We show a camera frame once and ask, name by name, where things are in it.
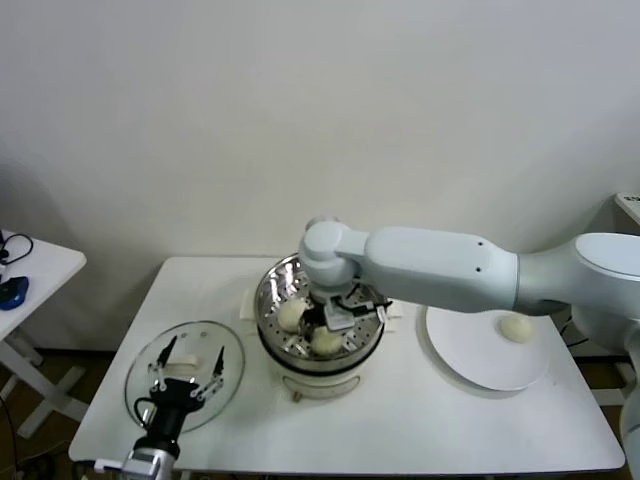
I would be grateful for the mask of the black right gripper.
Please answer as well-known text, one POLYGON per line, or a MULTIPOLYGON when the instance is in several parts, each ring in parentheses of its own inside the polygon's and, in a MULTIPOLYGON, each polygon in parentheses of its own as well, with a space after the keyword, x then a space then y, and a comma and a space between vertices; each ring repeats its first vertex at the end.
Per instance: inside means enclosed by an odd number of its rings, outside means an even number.
POLYGON ((326 325, 323 306, 314 306, 305 310, 301 316, 301 332, 313 333, 316 328, 326 325))

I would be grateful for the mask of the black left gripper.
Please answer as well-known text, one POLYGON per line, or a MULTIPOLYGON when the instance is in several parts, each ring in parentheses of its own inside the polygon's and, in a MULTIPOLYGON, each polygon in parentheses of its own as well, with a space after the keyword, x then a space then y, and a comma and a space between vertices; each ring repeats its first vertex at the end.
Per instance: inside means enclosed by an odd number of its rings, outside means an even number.
POLYGON ((160 351, 156 361, 147 368, 149 398, 156 407, 148 425, 148 433, 154 437, 178 437, 186 417, 201 410, 204 401, 215 395, 224 385, 224 346, 219 351, 212 375, 205 385, 199 387, 195 383, 169 377, 165 373, 165 367, 176 341, 177 337, 173 336, 160 351))

